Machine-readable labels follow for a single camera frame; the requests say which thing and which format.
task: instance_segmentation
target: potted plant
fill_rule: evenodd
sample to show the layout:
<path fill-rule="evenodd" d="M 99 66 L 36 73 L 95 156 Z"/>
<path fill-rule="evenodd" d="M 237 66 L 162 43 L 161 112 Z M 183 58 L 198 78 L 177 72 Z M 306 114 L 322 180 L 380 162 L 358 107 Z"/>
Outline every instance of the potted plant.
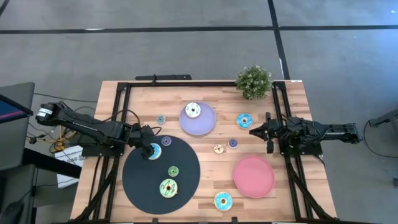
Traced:
<path fill-rule="evenodd" d="M 247 100 L 261 99 L 271 89 L 271 72 L 258 65 L 251 68 L 245 67 L 238 73 L 236 88 L 243 91 L 243 97 Z"/>

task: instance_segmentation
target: concrete floor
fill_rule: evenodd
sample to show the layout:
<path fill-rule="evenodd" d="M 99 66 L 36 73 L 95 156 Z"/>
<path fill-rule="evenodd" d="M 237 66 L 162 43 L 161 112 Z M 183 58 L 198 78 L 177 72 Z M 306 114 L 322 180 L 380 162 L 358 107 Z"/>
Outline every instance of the concrete floor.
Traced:
<path fill-rule="evenodd" d="M 395 0 L 274 2 L 280 26 L 398 24 Z M 271 24 L 263 0 L 11 0 L 0 17 L 0 30 Z M 281 35 L 290 77 L 304 81 L 314 120 L 355 122 L 362 129 L 367 120 L 398 108 L 398 30 Z M 103 80 L 153 73 L 227 79 L 256 64 L 282 79 L 273 31 L 0 35 L 0 52 L 0 85 L 35 82 L 36 92 L 83 100 L 96 100 Z M 33 110 L 52 100 L 35 96 Z M 389 125 L 369 128 L 367 137 L 375 151 L 398 156 Z M 376 156 L 364 143 L 322 145 L 338 216 L 396 223 L 398 190 L 392 178 L 398 177 L 398 159 Z M 49 154 L 44 144 L 27 147 Z M 40 171 L 38 184 L 55 181 L 55 174 Z M 37 223 L 66 221 L 75 190 L 76 185 L 39 189 L 35 204 L 53 205 L 39 208 Z"/>

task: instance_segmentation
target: donut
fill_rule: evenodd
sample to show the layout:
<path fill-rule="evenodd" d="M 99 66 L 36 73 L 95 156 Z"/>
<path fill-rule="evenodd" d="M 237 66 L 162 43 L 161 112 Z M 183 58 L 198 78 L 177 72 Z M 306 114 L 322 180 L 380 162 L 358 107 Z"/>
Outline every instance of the donut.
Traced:
<path fill-rule="evenodd" d="M 230 139 L 230 140 L 228 141 L 228 146 L 229 146 L 231 149 L 236 149 L 236 148 L 238 147 L 238 141 L 235 140 L 235 139 Z"/>
<path fill-rule="evenodd" d="M 159 115 L 159 116 L 156 118 L 156 122 L 157 122 L 158 124 L 164 124 L 164 123 L 166 122 L 166 117 L 165 117 L 164 115 Z"/>
<path fill-rule="evenodd" d="M 170 137 L 164 136 L 162 138 L 162 145 L 169 146 L 169 145 L 171 145 L 171 143 L 172 143 L 172 139 Z"/>
<path fill-rule="evenodd" d="M 189 118 L 197 118 L 200 115 L 200 106 L 197 103 L 189 103 L 185 107 L 185 113 Z"/>
<path fill-rule="evenodd" d="M 178 186 L 177 183 L 172 179 L 165 179 L 160 183 L 159 191 L 160 194 L 165 198 L 174 197 L 177 194 Z"/>
<path fill-rule="evenodd" d="M 169 176 L 176 177 L 178 175 L 178 167 L 176 167 L 176 166 L 169 167 L 168 173 L 169 173 Z"/>
<path fill-rule="evenodd" d="M 156 144 L 156 143 L 151 143 L 151 146 L 154 148 L 154 154 L 150 156 L 150 160 L 155 160 L 157 158 L 159 158 L 159 156 L 162 153 L 162 148 L 160 147 L 160 145 Z"/>
<path fill-rule="evenodd" d="M 232 207 L 232 197 L 227 192 L 220 192 L 214 197 L 214 204 L 218 210 L 226 212 Z"/>
<path fill-rule="evenodd" d="M 214 146 L 214 152 L 217 154 L 221 154 L 224 152 L 224 147 L 220 144 Z"/>
<path fill-rule="evenodd" d="M 236 124 L 243 129 L 250 128 L 252 123 L 253 119 L 248 114 L 239 114 L 239 116 L 236 118 Z"/>

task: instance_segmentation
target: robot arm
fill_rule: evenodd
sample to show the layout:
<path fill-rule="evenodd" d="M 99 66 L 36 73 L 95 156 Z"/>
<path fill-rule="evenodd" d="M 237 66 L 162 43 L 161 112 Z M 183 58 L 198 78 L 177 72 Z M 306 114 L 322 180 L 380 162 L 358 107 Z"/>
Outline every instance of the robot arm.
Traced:
<path fill-rule="evenodd" d="M 154 153 L 150 144 L 155 134 L 148 125 L 141 127 L 138 123 L 130 125 L 119 121 L 100 121 L 74 112 L 64 102 L 42 104 L 35 118 L 41 125 L 62 125 L 89 136 L 102 145 L 114 146 L 120 142 L 131 147 L 141 147 L 145 159 Z"/>
<path fill-rule="evenodd" d="M 271 119 L 266 113 L 266 122 L 249 134 L 267 141 L 267 152 L 274 152 L 272 138 L 278 138 L 284 145 L 290 147 L 293 154 L 301 154 L 300 150 L 318 144 L 324 140 L 340 140 L 351 144 L 362 141 L 356 124 L 321 124 L 298 117 L 286 117 L 285 123 Z"/>

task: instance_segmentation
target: wooden table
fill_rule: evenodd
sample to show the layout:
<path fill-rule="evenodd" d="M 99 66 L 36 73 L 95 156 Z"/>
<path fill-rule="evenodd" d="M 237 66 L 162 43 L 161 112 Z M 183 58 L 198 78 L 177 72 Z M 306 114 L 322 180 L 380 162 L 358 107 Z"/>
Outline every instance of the wooden table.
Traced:
<path fill-rule="evenodd" d="M 95 113 L 96 119 L 106 119 L 111 116 L 117 84 L 117 81 L 103 82 Z M 303 83 L 286 81 L 286 85 L 292 115 L 311 119 Z M 281 110 L 284 111 L 282 97 L 280 96 L 279 99 Z M 205 137 L 190 136 L 182 131 L 179 125 L 178 115 L 191 101 L 208 103 L 216 112 L 217 124 L 214 130 Z M 254 120 L 252 128 L 264 122 L 267 111 L 271 112 L 272 117 L 275 118 L 271 92 L 261 100 L 245 100 L 235 87 L 133 87 L 129 109 L 138 114 L 142 124 L 150 126 L 158 126 L 155 122 L 158 115 L 166 116 L 167 121 L 162 125 L 161 134 L 181 138 L 195 150 L 200 161 L 200 183 L 193 198 L 181 209 L 165 215 L 142 212 L 129 201 L 123 190 L 123 165 L 128 154 L 133 150 L 126 146 L 125 154 L 119 164 L 112 222 L 151 222 L 152 218 L 159 218 L 160 222 L 230 222 L 231 217 L 237 217 L 240 222 L 295 220 L 285 162 L 278 153 L 277 141 L 274 142 L 275 153 L 266 154 L 266 144 L 263 140 L 249 135 L 248 130 L 240 129 L 236 125 L 236 117 L 239 113 L 251 114 Z M 136 122 L 134 115 L 128 113 L 127 122 Z M 227 147 L 227 141 L 231 138 L 238 140 L 237 149 Z M 215 154 L 213 152 L 215 144 L 224 145 L 226 152 L 221 155 Z M 235 163 L 248 155 L 266 158 L 274 169 L 275 187 L 265 198 L 244 197 L 233 182 L 232 170 Z M 309 191 L 325 211 L 335 217 L 335 208 L 323 164 L 313 156 L 302 156 L 302 160 Z M 96 157 L 89 157 L 84 163 L 71 218 L 77 217 L 88 204 L 96 161 Z M 100 168 L 98 168 L 96 183 L 99 181 L 99 173 Z M 220 212 L 214 206 L 214 196 L 221 191 L 229 192 L 233 197 L 234 204 L 228 212 Z M 302 194 L 298 189 L 297 192 L 301 214 L 304 217 Z M 106 192 L 103 197 L 100 218 L 104 217 L 107 194 Z"/>

